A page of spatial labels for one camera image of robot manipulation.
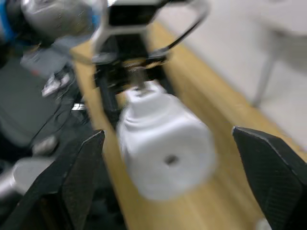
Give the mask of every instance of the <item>wooden table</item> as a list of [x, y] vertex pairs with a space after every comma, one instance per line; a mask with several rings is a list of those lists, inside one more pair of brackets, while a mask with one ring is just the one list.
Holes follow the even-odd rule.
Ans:
[[[162, 47], [174, 40], [157, 23], [151, 27], [151, 38], [154, 47]], [[89, 58], [92, 56], [88, 42], [74, 51]], [[184, 46], [178, 46], [165, 69], [180, 99], [214, 133], [219, 167], [209, 183], [201, 184], [176, 200], [146, 200], [138, 194], [125, 171], [116, 135], [103, 113], [99, 90], [94, 86], [95, 68], [78, 62], [75, 67], [93, 127], [106, 131], [103, 156], [129, 230], [254, 229], [255, 223], [262, 218], [262, 212], [248, 186], [231, 136], [234, 125], [282, 137], [307, 161], [307, 154], [274, 123], [252, 108], [203, 61]]]

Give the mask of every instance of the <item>white floor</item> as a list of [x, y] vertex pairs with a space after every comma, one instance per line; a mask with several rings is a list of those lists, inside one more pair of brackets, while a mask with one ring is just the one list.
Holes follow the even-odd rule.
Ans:
[[[185, 43], [229, 84], [252, 101], [275, 35], [248, 16], [246, 0], [213, 0], [209, 19]], [[175, 34], [189, 27], [189, 8], [163, 9], [158, 20]], [[289, 42], [280, 56], [261, 111], [307, 150], [307, 42]]]

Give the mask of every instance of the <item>wooden surface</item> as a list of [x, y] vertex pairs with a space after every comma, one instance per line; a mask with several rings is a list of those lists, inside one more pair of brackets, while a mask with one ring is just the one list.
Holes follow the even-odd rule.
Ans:
[[[157, 23], [151, 27], [150, 38], [153, 47], [162, 47], [174, 39]], [[90, 50], [89, 43], [74, 49], [88, 57], [92, 55]], [[244, 97], [233, 91], [188, 49], [178, 46], [165, 69], [181, 100], [214, 133], [219, 167], [209, 183], [200, 185], [176, 200], [145, 200], [131, 183], [121, 161], [115, 133], [103, 114], [99, 90], [94, 88], [94, 67], [78, 62], [75, 66], [93, 127], [106, 131], [103, 156], [129, 230], [254, 229], [262, 213], [247, 184], [231, 136], [234, 125], [282, 137], [307, 161], [307, 155], [283, 135], [275, 124], [257, 109], [251, 108]]]

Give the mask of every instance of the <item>hole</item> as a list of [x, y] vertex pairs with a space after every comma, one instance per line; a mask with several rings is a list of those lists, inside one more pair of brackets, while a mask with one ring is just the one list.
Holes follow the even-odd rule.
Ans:
[[179, 162], [179, 158], [175, 155], [170, 155], [166, 157], [164, 160], [164, 163], [169, 167], [175, 166], [176, 164], [178, 164], [178, 162]]

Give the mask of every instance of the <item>white cylindrical object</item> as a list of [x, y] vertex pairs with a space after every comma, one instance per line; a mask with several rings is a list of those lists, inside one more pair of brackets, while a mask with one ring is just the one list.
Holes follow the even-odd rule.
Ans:
[[123, 161], [139, 193], [165, 200], [205, 182], [215, 169], [208, 127], [155, 82], [149, 92], [126, 91], [118, 125]]

